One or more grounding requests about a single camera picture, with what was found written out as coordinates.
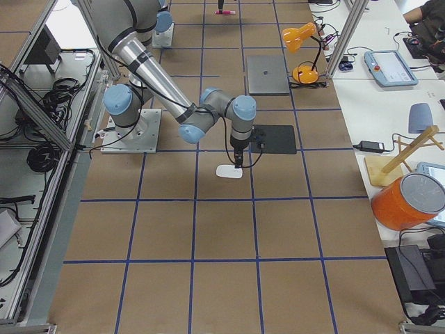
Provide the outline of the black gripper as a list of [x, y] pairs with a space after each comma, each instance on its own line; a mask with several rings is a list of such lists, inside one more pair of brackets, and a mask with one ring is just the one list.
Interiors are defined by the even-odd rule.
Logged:
[[233, 136], [230, 136], [230, 145], [234, 149], [234, 167], [242, 168], [243, 167], [243, 152], [244, 149], [249, 145], [249, 139], [237, 139]]

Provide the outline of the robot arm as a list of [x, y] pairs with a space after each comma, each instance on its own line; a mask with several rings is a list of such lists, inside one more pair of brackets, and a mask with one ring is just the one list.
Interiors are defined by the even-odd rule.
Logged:
[[243, 168], [243, 153], [249, 145], [257, 103], [246, 95], [232, 97], [221, 89], [207, 88], [200, 103], [192, 103], [170, 75], [148, 51], [152, 32], [170, 28], [172, 18], [165, 1], [93, 1], [92, 23], [96, 39], [117, 56], [129, 72], [179, 123], [179, 135], [187, 143], [199, 142], [219, 118], [231, 121], [230, 139], [234, 149], [231, 163]]

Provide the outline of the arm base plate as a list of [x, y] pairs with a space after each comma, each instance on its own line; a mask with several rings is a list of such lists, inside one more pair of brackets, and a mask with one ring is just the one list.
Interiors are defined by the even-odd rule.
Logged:
[[152, 33], [153, 48], [170, 48], [174, 33], [174, 22], [161, 22], [160, 20], [155, 26]]
[[114, 130], [106, 132], [100, 148], [103, 154], [155, 153], [159, 139], [162, 111], [141, 109], [132, 116], [110, 115]]

